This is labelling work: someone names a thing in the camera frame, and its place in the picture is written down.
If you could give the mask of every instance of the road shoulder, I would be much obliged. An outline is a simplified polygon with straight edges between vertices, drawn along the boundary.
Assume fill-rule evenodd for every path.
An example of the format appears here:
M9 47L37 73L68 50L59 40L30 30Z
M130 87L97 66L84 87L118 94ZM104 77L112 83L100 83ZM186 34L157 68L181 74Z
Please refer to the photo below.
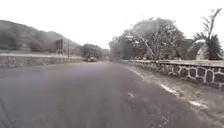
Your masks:
M156 83L177 98L189 102L199 119L211 128L224 128L224 93L178 78L164 76L139 67L124 66L142 77L146 82Z

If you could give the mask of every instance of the roadside wall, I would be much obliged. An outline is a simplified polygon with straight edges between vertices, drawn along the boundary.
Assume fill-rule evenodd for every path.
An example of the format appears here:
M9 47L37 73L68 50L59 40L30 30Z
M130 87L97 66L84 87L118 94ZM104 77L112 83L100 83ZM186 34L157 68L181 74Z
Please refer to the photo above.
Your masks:
M121 60L119 62L180 77L224 91L224 61Z
M39 55L7 55L0 54L0 68L17 68L26 66L78 63L81 57L39 56Z

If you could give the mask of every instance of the vegetation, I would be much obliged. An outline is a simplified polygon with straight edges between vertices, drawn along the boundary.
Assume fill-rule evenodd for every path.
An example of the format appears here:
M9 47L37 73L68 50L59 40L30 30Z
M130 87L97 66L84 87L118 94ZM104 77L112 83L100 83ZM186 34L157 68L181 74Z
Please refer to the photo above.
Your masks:
M0 20L0 50L57 52L57 41L63 39L63 52L81 55L81 46L56 32L38 31L32 27Z
M214 14L211 14L209 19L204 18L204 33L197 33L195 35L195 40L205 40L205 59L209 60L221 60L221 46L219 43L218 35L212 34L214 28L215 18L222 9L219 8Z
M191 59L186 52L192 43L173 21L150 18L113 38L109 46L116 59Z
M214 21L221 9L210 20L205 19L205 33L197 33L194 39L186 39L169 19L149 18L136 23L109 42L113 59L195 60L205 40L209 60L222 59L218 36L212 34Z
M85 58L95 57L96 59L99 60L102 57L102 49L97 45L84 44L83 56Z

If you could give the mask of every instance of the stone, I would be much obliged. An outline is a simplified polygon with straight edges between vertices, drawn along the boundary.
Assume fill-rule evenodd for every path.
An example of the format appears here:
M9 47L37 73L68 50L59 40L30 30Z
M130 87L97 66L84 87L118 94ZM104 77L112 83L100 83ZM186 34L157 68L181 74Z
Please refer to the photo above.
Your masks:
M222 73L224 73L224 68L220 68L220 69L221 69L220 71L221 71Z
M198 68L198 75L199 76L205 76L205 69L204 68Z
M213 79L213 72L212 71L207 71L206 82L210 83L210 82L212 82L212 79Z
M215 74L215 82L217 83L223 83L224 82L224 75L223 74Z
M175 72L178 72L178 71L180 70L180 67L177 66L177 65L174 65L174 66L173 66L173 69L174 69Z
M187 76L186 80L190 82L196 82L196 80L193 77L189 77L189 76Z
M204 83L204 79L202 77L196 77L196 81L199 83Z
M220 89L218 83L209 83L208 86L212 88Z
M180 77L188 76L188 70L186 68L182 68L180 71Z
M178 72L173 72L172 75L173 76L179 76Z
M167 72L172 72L172 66L171 65L166 65Z
M168 73L169 76L175 76L173 72Z
M190 76L195 77L196 76L196 69L192 68L190 69Z
M213 68L213 71L214 72L218 72L219 71L219 68L215 67L215 68Z
M224 84L221 85L221 88L220 88L222 91L224 91Z

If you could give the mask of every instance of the asphalt road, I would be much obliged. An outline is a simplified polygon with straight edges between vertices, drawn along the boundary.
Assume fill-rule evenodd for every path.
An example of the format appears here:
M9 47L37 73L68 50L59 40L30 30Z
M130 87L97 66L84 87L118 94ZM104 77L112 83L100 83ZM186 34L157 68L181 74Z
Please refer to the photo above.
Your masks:
M0 70L0 128L206 128L189 104L113 63Z

